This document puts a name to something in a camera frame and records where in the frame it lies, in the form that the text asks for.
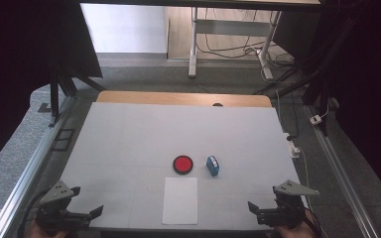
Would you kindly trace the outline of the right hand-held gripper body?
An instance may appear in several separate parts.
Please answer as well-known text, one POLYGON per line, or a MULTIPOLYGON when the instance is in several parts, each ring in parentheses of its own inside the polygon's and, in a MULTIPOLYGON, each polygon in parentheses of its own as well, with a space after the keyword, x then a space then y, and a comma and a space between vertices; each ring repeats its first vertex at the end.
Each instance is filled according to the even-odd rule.
POLYGON ((302 202, 303 195, 319 195, 319 191, 287 180, 276 185, 277 207, 258 210, 257 222, 270 227, 287 226, 292 229, 306 220, 306 208, 302 202))

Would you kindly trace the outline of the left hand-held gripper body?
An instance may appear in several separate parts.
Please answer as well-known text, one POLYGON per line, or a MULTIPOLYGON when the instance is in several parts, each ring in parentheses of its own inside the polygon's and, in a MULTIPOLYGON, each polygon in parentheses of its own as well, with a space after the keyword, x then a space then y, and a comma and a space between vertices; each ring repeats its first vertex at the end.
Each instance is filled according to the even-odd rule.
POLYGON ((45 232, 86 230, 90 224, 88 214, 72 213, 67 210, 73 197, 70 188, 62 180, 58 181, 39 202, 37 224, 45 232))

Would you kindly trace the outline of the blue stamp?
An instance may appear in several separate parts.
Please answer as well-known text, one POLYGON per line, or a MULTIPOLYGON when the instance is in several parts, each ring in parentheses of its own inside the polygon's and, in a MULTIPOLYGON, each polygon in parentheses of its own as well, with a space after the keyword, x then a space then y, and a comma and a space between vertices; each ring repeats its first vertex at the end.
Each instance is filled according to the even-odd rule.
POLYGON ((219 174, 219 163, 215 156, 209 156, 207 158, 206 167, 213 177, 216 177, 219 174))

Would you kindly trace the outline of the white paper sheet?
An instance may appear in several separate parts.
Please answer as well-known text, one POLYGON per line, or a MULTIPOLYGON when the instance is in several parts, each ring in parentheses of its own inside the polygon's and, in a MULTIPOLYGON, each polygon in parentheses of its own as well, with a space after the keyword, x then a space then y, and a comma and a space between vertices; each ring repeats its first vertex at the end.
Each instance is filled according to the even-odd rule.
POLYGON ((196 225, 197 178, 166 178, 162 223, 196 225))

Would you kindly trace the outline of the round red ink pad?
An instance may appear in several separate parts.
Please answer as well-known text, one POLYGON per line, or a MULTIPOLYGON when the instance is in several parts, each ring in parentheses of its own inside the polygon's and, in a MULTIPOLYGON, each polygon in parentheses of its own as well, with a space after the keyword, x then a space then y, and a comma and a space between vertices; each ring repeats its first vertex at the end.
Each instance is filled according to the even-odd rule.
POLYGON ((173 169, 179 175, 187 175, 193 168, 193 161, 190 157, 181 155, 177 156, 173 161, 173 169))

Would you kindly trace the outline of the person's right hand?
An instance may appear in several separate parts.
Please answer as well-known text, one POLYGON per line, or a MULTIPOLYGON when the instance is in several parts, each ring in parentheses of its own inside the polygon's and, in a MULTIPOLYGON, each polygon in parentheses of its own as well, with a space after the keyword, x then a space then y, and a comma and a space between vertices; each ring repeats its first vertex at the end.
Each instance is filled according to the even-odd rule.
POLYGON ((313 215, 307 211, 306 219, 314 226, 311 228, 306 221, 303 221, 295 228, 287 226, 275 226, 274 229, 282 236, 282 238, 317 238, 318 222, 313 215))

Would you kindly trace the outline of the person's left hand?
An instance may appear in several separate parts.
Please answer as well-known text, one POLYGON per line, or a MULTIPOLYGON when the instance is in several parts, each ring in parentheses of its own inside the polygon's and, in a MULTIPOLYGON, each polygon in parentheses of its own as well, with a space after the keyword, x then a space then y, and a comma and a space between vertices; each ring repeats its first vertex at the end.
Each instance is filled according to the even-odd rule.
POLYGON ((67 234, 67 231, 59 231, 57 234, 51 236, 33 221, 27 229, 24 238, 65 238, 67 234))

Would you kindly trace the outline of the black metal stand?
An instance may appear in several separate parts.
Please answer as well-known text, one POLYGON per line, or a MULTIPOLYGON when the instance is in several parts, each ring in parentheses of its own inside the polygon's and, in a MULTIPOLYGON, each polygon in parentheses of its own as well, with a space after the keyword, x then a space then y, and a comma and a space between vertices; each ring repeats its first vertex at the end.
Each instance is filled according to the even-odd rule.
POLYGON ((104 87, 97 82, 93 81, 90 77, 81 73, 71 73, 67 69, 55 69, 51 73, 51 123, 50 126, 54 127, 59 121, 60 107, 59 107, 59 89, 61 89, 65 96, 74 97, 77 94, 77 88, 74 85, 73 80, 77 78, 85 84, 89 85, 93 89, 101 92, 104 87))
MULTIPOLYGON (((297 73, 299 69, 295 67, 294 65, 290 64, 288 65, 288 69, 283 72, 278 78, 266 78, 265 73, 266 67, 261 67, 261 76, 266 82, 266 85, 262 87, 261 89, 257 89, 253 92, 253 95, 261 95, 264 94, 267 90, 269 90, 271 87, 274 87, 276 84, 283 83, 285 80, 287 80, 289 77, 291 77, 293 74, 297 73)), ((320 119, 320 121, 312 122, 312 125, 317 126, 325 136, 328 135, 326 130, 326 115, 329 112, 328 107, 328 89, 326 88, 326 82, 324 77, 321 74, 321 71, 315 70, 312 73, 308 74, 302 74, 302 77, 298 79, 296 82, 291 84, 290 86, 278 90, 274 95, 273 98, 277 99, 280 96, 287 95, 289 93, 294 92, 297 89, 300 89, 302 87, 306 87, 306 91, 304 95, 302 96, 302 102, 305 105, 312 105, 314 102, 318 99, 319 105, 318 105, 318 111, 317 116, 320 119)))

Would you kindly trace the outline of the wooden table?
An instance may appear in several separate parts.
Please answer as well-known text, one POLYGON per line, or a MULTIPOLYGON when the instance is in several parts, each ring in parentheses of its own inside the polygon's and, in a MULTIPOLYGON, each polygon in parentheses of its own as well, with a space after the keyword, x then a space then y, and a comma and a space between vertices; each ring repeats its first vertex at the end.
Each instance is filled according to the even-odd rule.
POLYGON ((97 102, 105 103, 138 103, 163 105, 197 105, 233 107, 268 107, 271 100, 265 95, 238 95, 212 93, 178 93, 178 92, 145 92, 145 91, 111 91, 99 93, 97 102))

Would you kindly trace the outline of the black curtain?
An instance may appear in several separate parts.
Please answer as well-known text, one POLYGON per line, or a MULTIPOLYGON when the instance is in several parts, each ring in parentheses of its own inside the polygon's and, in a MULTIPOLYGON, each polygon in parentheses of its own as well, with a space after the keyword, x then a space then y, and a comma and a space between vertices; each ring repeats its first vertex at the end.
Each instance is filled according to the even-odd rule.
POLYGON ((336 120, 381 180, 381 0, 319 0, 285 12, 275 41, 304 73, 320 70, 336 120))
POLYGON ((0 152, 59 75, 102 75, 79 0, 0 0, 0 152))

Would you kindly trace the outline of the aluminium rail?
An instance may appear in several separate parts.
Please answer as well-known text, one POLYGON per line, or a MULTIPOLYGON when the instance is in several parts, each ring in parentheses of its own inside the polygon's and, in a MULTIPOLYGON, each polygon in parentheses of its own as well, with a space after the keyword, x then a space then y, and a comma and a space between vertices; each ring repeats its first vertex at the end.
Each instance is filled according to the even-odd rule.
POLYGON ((66 97, 60 108, 61 115, 55 124, 46 124, 43 133, 41 134, 40 142, 37 144, 35 151, 25 163, 25 167, 19 174, 17 182, 14 184, 11 193, 5 201, 5 204, 0 208, 0 238, 3 238, 6 235, 11 224, 13 223, 31 184, 33 183, 43 161, 45 160, 45 157, 50 150, 62 124, 64 123, 64 120, 67 118, 67 114, 71 110, 74 101, 74 97, 66 97))
POLYGON ((343 156, 329 136, 307 122, 304 145, 306 182, 320 190, 319 198, 309 198, 328 238, 379 238, 366 205, 343 166, 343 156))

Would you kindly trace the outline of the white metal desk frame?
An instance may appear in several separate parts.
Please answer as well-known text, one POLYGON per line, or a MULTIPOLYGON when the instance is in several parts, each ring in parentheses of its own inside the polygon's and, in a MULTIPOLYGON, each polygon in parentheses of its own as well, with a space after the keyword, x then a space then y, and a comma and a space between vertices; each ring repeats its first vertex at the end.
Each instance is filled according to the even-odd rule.
POLYGON ((198 34, 225 35, 225 36, 247 36, 264 37, 265 44, 261 50, 256 50, 256 56, 261 63, 261 72, 267 80, 273 79, 273 74, 267 62, 267 53, 276 27, 279 22, 281 12, 272 11, 271 20, 266 22, 244 22, 231 20, 209 20, 200 19, 197 16, 197 8, 191 8, 191 47, 189 77, 196 76, 196 36, 198 34))

